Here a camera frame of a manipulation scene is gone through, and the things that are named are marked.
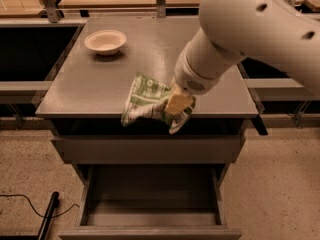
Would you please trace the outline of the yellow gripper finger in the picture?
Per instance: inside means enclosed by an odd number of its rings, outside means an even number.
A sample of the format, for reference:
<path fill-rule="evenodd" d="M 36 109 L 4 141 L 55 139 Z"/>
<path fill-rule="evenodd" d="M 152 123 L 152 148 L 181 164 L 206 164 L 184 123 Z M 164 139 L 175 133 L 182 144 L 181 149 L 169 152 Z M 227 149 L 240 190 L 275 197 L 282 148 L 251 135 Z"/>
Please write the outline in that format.
<path fill-rule="evenodd" d="M 165 107 L 165 112 L 177 115 L 193 103 L 193 97 L 182 93 L 172 93 Z"/>
<path fill-rule="evenodd" d="M 177 84 L 176 79 L 172 78 L 170 82 L 170 92 L 172 95 L 182 95 L 183 89 Z"/>

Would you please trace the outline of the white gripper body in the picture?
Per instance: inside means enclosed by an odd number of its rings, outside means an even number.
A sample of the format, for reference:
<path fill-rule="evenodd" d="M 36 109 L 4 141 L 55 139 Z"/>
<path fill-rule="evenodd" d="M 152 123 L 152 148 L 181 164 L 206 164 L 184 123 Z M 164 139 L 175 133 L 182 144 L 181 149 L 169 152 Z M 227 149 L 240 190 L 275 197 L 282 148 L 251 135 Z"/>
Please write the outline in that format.
<path fill-rule="evenodd" d="M 174 69 L 175 83 L 182 90 L 192 95 L 202 95 L 207 93 L 219 78 L 220 76 L 207 78 L 196 73 L 187 60 L 187 49 L 183 49 Z"/>

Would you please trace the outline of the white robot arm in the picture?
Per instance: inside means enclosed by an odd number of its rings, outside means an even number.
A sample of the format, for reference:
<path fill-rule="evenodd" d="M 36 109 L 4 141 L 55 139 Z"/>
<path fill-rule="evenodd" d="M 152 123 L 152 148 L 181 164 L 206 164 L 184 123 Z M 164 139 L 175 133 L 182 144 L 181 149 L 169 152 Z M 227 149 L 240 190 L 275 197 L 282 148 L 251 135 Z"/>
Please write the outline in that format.
<path fill-rule="evenodd" d="M 320 25 L 290 0 L 202 0 L 200 28 L 181 52 L 165 111 L 177 115 L 246 58 L 320 93 Z"/>

